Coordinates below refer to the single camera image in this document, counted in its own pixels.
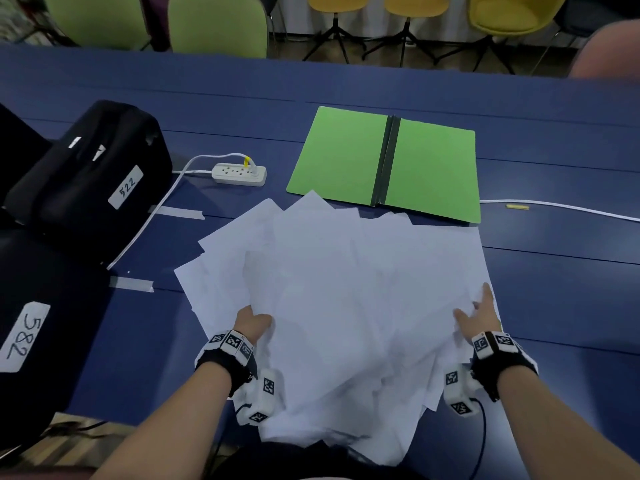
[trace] wristband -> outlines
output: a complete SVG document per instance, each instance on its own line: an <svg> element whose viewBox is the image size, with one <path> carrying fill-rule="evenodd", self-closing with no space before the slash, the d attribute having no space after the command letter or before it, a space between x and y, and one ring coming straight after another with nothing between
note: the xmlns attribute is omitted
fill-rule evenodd
<svg viewBox="0 0 640 480"><path fill-rule="evenodd" d="M205 362L217 363L228 371L231 376L229 397L253 377L258 377L253 345L236 330L217 333L204 345L196 357L195 368Z"/></svg>
<svg viewBox="0 0 640 480"><path fill-rule="evenodd" d="M538 375L538 364L508 333L484 331L476 335L471 343L474 357L471 373L480 382L493 402L500 399L498 377L500 373L515 365L523 365Z"/></svg>

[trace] handwritten number label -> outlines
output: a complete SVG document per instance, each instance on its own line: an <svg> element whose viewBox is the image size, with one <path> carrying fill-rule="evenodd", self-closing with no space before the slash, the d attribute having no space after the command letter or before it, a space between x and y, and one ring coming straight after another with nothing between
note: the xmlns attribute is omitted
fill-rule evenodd
<svg viewBox="0 0 640 480"><path fill-rule="evenodd" d="M133 167L133 170L129 172L129 174L125 177L122 183L118 186L118 188L111 194L108 202L113 206L114 209L119 209L123 202L129 197L131 192L136 185L139 183L142 178L142 170L140 167L136 165Z"/></svg>
<svg viewBox="0 0 640 480"><path fill-rule="evenodd" d="M22 307L9 334L0 347L0 372L18 372L31 352L50 305L30 301Z"/></svg>

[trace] green folder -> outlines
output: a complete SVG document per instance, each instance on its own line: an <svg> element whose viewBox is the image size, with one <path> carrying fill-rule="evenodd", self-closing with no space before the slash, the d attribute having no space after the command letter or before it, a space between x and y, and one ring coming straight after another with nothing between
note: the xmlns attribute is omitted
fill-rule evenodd
<svg viewBox="0 0 640 480"><path fill-rule="evenodd" d="M480 222L473 131L319 107L287 192Z"/></svg>

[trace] white power strip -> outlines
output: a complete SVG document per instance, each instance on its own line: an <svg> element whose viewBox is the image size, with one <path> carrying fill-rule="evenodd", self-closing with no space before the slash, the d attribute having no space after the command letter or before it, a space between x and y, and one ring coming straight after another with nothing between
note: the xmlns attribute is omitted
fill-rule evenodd
<svg viewBox="0 0 640 480"><path fill-rule="evenodd" d="M256 166L258 175L251 173L251 167L237 163L218 163L211 170L211 176L219 184L251 185L261 187L267 180L267 169Z"/></svg>

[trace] hand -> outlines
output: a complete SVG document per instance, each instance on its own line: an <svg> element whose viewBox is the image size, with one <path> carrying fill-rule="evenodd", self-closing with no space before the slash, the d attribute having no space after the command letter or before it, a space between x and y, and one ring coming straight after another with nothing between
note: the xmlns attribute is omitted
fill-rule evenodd
<svg viewBox="0 0 640 480"><path fill-rule="evenodd" d="M471 317L468 317L459 308L453 310L453 316L458 321L460 331L468 342L471 342L471 338L478 333L484 331L502 331L502 325L493 307L493 293L491 293L489 283L482 285L482 301L480 303L474 301L474 308L476 311Z"/></svg>
<svg viewBox="0 0 640 480"><path fill-rule="evenodd" d="M262 334L271 325L272 320L273 318L271 315L254 315L251 305L245 306L236 316L234 330L242 333L247 339L249 339L249 342L256 345L258 339L260 339Z"/></svg>

